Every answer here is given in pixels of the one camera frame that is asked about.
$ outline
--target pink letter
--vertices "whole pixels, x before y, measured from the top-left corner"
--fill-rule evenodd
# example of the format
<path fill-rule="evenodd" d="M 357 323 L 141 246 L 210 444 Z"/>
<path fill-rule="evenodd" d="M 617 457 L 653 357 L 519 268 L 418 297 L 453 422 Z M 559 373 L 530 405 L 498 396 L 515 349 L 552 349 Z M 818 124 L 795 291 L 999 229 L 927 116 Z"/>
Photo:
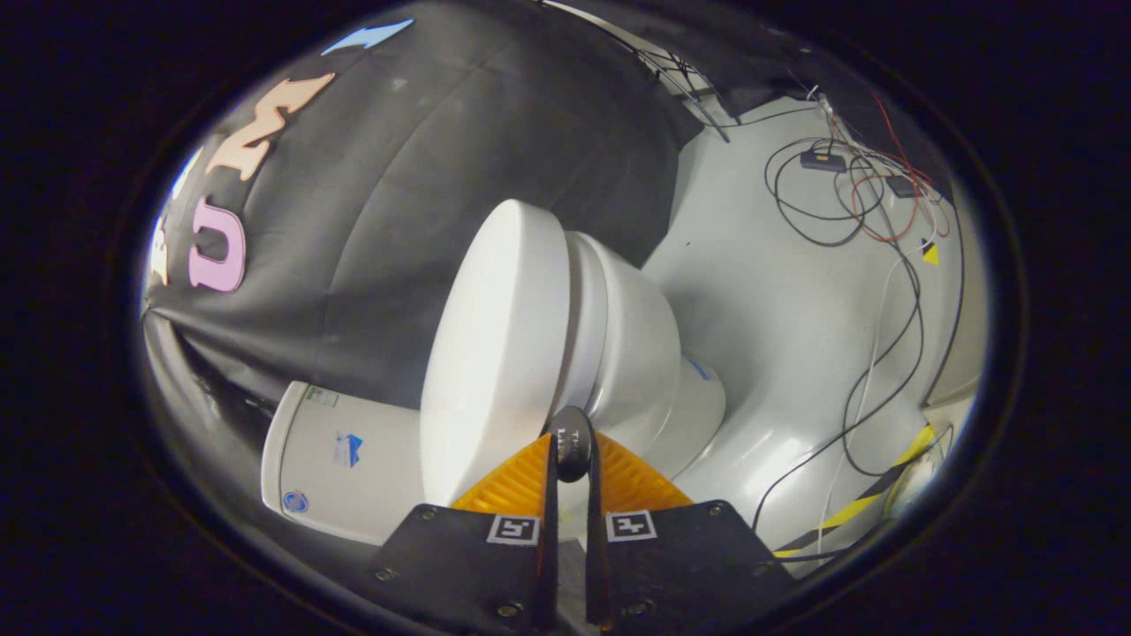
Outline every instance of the pink letter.
<path fill-rule="evenodd" d="M 224 260 L 213 260 L 200 253 L 197 246 L 189 250 L 189 282 L 192 286 L 204 285 L 221 292 L 232 292 L 243 281 L 243 225 L 226 209 L 213 207 L 200 197 L 192 213 L 192 231 L 201 227 L 215 230 L 227 240 L 227 256 Z"/>

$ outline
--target toilet bowl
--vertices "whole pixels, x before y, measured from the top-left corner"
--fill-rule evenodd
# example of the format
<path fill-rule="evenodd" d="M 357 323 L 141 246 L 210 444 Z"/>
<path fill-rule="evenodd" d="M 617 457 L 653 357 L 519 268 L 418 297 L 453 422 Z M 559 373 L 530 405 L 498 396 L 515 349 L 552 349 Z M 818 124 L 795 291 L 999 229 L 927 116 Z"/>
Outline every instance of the toilet bowl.
<path fill-rule="evenodd" d="M 675 318 L 655 284 L 597 240 L 567 232 L 550 212 L 515 199 L 487 216 L 460 265 L 418 413 L 344 396 L 351 410 L 372 405 L 366 415 L 352 415 L 370 442 L 346 431 L 342 419 L 331 424 L 331 410 L 300 409 L 304 401 L 292 389 L 310 392 L 294 383 L 271 422 L 264 501 L 299 523 L 372 543 L 381 543 L 421 498 L 451 505 L 536 439 L 562 407 L 584 409 L 596 430 L 671 478 L 706 447 L 726 402 L 710 367 L 681 354 Z M 413 424 L 416 436 L 406 432 Z M 386 440 L 387 426 L 396 435 Z M 317 447 L 333 438 L 340 455 L 337 440 L 349 435 L 364 440 L 351 461 L 333 463 Z M 405 495 L 375 493 L 388 489 Z M 316 491 L 320 500 L 383 508 L 349 514 L 344 505 L 319 506 Z M 294 492 L 305 504 L 293 495 L 288 504 Z M 575 509 L 584 498 L 584 488 L 569 484 L 559 506 Z"/>

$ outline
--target sticker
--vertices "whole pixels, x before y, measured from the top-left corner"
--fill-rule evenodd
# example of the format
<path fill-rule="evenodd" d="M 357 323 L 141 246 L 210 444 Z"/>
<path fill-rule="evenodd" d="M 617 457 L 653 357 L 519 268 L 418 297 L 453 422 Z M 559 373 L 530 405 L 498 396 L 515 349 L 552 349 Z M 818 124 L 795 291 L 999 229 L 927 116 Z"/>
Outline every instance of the sticker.
<path fill-rule="evenodd" d="M 161 284 L 169 285 L 169 248 L 165 244 L 165 220 L 157 224 L 149 244 L 149 272 L 161 276 Z"/>
<path fill-rule="evenodd" d="M 313 79 L 300 79 L 292 81 L 284 79 L 266 95 L 256 102 L 256 119 L 251 123 L 230 135 L 216 148 L 213 157 L 208 160 L 205 174 L 218 166 L 231 167 L 240 171 L 240 181 L 251 179 L 256 173 L 271 143 L 266 137 L 283 130 L 286 120 L 279 114 L 279 110 L 294 114 L 307 105 L 326 85 L 334 79 L 334 74 L 328 72 L 322 77 Z"/>
<path fill-rule="evenodd" d="M 213 260 L 200 253 L 200 249 L 193 244 L 189 248 L 189 283 L 193 287 L 204 285 L 218 292 L 233 292 L 243 281 L 243 259 L 247 252 L 243 224 L 236 215 L 210 206 L 205 197 L 200 197 L 192 212 L 192 231 L 199 233 L 204 229 L 224 234 L 227 255 L 224 260 Z"/>
<path fill-rule="evenodd" d="M 347 469 L 354 467 L 357 463 L 357 448 L 361 447 L 361 438 L 349 433 L 343 436 L 338 433 L 337 442 L 334 445 L 334 463 Z"/>
<path fill-rule="evenodd" d="M 656 539 L 656 526 L 653 525 L 651 514 L 648 510 L 608 513 L 605 516 L 605 526 L 610 543 Z"/>
<path fill-rule="evenodd" d="M 487 534 L 487 543 L 537 545 L 541 522 L 542 519 L 538 517 L 495 515 L 495 521 L 491 524 L 491 532 Z"/>
<path fill-rule="evenodd" d="M 357 31 L 345 36 L 334 46 L 322 51 L 322 54 L 327 54 L 331 51 L 337 51 L 338 49 L 348 49 L 349 46 L 356 46 L 359 44 L 369 49 L 370 46 L 375 46 L 381 42 L 392 37 L 398 32 L 413 24 L 413 18 L 408 18 L 405 22 L 397 24 L 389 24 L 385 26 L 374 26 L 373 28 L 359 28 Z"/>
<path fill-rule="evenodd" d="M 333 390 L 326 390 L 325 388 L 318 388 L 312 386 L 307 389 L 307 399 L 317 402 L 322 406 L 329 406 L 333 409 L 338 403 L 338 394 Z"/>
<path fill-rule="evenodd" d="M 287 492 L 283 496 L 283 507 L 291 513 L 305 513 L 310 501 L 302 492 Z"/>
<path fill-rule="evenodd" d="M 923 250 L 923 263 L 930 263 L 931 265 L 939 265 L 939 247 L 934 244 L 934 241 L 927 242 L 926 239 L 920 239 L 920 249 Z"/>

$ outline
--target toilet lid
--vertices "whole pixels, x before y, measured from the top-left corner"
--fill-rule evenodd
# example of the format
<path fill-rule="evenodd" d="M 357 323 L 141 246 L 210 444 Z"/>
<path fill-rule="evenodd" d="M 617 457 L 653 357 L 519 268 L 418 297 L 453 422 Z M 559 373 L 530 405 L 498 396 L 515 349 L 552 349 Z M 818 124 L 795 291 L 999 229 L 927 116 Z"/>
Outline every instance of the toilet lid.
<path fill-rule="evenodd" d="M 569 321 L 566 234 L 507 200 L 456 275 L 421 396 L 424 496 L 447 506 L 533 441 L 550 416 Z"/>

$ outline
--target orange soft gripper pad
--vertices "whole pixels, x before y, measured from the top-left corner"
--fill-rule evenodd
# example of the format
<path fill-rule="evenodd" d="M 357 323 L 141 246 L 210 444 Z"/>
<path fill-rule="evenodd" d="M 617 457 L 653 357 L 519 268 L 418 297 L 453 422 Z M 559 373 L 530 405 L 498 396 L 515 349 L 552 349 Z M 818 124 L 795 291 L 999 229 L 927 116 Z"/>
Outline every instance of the orange soft gripper pad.
<path fill-rule="evenodd" d="M 664 475 L 608 437 L 596 433 L 601 449 L 601 514 L 664 510 L 694 504 Z"/>
<path fill-rule="evenodd" d="M 470 513 L 542 517 L 551 437 L 546 433 L 516 453 L 451 507 Z"/>

